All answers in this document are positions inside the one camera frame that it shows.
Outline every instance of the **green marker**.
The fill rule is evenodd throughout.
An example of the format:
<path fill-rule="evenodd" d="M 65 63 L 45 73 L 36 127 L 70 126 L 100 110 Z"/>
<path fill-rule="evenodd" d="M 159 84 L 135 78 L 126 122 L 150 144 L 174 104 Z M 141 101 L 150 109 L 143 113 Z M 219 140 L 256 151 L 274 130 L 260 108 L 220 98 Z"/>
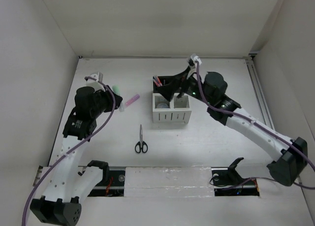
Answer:
<path fill-rule="evenodd" d="M 115 85 L 115 86 L 113 86 L 112 88 L 113 88 L 113 92 L 114 92 L 116 95 L 120 96 L 120 92 L 119 92 L 118 86 Z M 123 112 L 124 110 L 125 110 L 125 109 L 124 109 L 124 105 L 123 105 L 123 103 L 121 103 L 120 106 L 119 106 L 119 111 L 120 111 L 120 112 Z"/>

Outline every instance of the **red wire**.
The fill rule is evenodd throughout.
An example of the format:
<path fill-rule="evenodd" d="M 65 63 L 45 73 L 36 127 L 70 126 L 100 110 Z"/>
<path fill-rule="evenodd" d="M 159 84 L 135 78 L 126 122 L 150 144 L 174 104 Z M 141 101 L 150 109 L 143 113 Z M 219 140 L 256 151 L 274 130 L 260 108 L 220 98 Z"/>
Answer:
<path fill-rule="evenodd" d="M 107 194 L 109 192 L 110 185 L 112 185 L 113 181 L 114 181 L 114 178 L 111 177 L 110 180 L 109 180 L 109 184 L 106 187 L 106 194 L 105 194 L 105 196 L 107 196 Z"/>

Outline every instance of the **storage compartment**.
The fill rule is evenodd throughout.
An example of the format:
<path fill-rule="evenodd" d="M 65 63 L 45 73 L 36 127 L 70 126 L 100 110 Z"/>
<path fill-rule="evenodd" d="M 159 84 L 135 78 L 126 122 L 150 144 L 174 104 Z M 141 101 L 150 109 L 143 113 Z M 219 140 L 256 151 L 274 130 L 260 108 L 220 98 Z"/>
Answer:
<path fill-rule="evenodd" d="M 189 96 L 176 98 L 178 94 L 175 93 L 171 102 L 168 102 L 160 94 L 153 93 L 153 123 L 187 124 L 189 122 L 191 115 Z"/>
<path fill-rule="evenodd" d="M 169 109 L 170 102 L 168 102 L 163 96 L 154 96 L 155 109 Z"/>
<path fill-rule="evenodd" d="M 175 97 L 174 99 L 174 109 L 189 108 L 188 96 L 183 96 L 181 98 Z"/>

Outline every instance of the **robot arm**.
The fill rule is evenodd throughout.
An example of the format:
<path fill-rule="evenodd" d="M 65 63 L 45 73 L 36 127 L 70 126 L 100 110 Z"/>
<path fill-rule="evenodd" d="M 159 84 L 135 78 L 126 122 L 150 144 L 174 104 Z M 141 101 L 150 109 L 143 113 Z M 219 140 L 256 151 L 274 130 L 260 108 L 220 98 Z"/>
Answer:
<path fill-rule="evenodd" d="M 91 77 L 102 80 L 101 73 Z M 123 98 L 116 94 L 114 98 L 117 109 Z M 66 157 L 56 166 L 42 197 L 33 199 L 30 205 L 32 212 L 43 223 L 75 226 L 81 215 L 81 203 L 96 184 L 107 182 L 109 178 L 108 163 L 102 161 L 91 161 L 83 175 L 78 175 L 80 158 L 90 140 L 75 151 L 69 153 L 69 150 L 93 133 L 97 117 L 112 110 L 113 99 L 98 82 L 88 80 L 85 87 L 77 90 L 74 100 L 75 107 L 65 124 L 59 154 L 59 157 Z"/>
<path fill-rule="evenodd" d="M 196 62 L 200 65 L 200 58 L 192 55 L 188 59 L 189 65 L 186 70 L 172 76 L 169 79 L 169 83 L 157 87 L 157 91 L 168 101 L 171 101 L 174 93 L 179 90 L 180 94 L 178 97 L 186 93 L 203 102 L 197 80 L 193 77 L 193 74 L 196 72 Z M 210 116 L 221 124 L 243 134 L 267 152 L 274 160 L 267 165 L 271 176 L 277 182 L 285 186 L 291 186 L 307 163 L 297 152 L 280 141 L 278 137 L 291 143 L 307 156 L 306 141 L 300 137 L 293 140 L 290 137 L 281 135 L 252 117 L 239 103 L 225 94 L 227 83 L 221 74 L 208 72 L 201 88 L 206 101 L 212 107 L 207 109 Z"/>

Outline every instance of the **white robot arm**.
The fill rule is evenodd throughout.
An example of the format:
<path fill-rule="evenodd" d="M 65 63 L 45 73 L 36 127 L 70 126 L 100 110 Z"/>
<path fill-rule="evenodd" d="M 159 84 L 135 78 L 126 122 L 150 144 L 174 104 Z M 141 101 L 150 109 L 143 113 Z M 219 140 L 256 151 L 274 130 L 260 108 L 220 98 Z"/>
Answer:
<path fill-rule="evenodd" d="M 78 175 L 80 158 L 89 144 L 89 140 L 80 148 L 69 152 L 83 139 L 89 138 L 96 128 L 96 119 L 103 112 L 113 108 L 113 98 L 99 85 L 101 73 L 90 77 L 85 87 L 77 90 L 75 107 L 70 113 L 63 130 L 63 143 L 59 156 L 66 155 L 53 173 L 53 176 L 40 199 L 33 199 L 30 209 L 37 218 L 48 224 L 75 226 L 81 215 L 81 203 L 96 184 L 109 178 L 107 162 L 91 161 L 82 176 Z M 117 109 L 122 98 L 114 94 Z"/>

